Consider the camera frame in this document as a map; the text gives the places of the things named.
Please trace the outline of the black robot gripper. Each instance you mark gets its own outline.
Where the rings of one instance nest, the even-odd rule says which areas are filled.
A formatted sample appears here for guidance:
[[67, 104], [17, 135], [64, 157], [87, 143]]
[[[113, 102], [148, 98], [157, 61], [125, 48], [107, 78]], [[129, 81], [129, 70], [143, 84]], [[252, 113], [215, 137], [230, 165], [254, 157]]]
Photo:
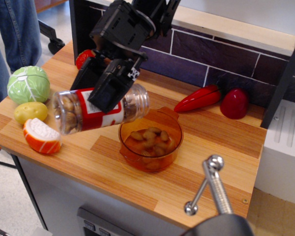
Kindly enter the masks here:
[[111, 3], [89, 36], [95, 53], [112, 62], [106, 67], [103, 59], [88, 57], [70, 89], [94, 87], [88, 101], [104, 113], [111, 111], [140, 75], [140, 65], [148, 57], [139, 49], [155, 31], [152, 20], [132, 4]]

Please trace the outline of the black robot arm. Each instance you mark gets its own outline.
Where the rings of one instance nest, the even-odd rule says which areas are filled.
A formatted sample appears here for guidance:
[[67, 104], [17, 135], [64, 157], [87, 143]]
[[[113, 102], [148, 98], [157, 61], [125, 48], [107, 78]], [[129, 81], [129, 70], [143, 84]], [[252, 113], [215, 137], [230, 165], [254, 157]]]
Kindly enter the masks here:
[[148, 59], [139, 49], [145, 41], [167, 35], [178, 5], [178, 0], [111, 3], [89, 34], [95, 57], [86, 59], [71, 89], [93, 88], [88, 101], [105, 113], [111, 111]]

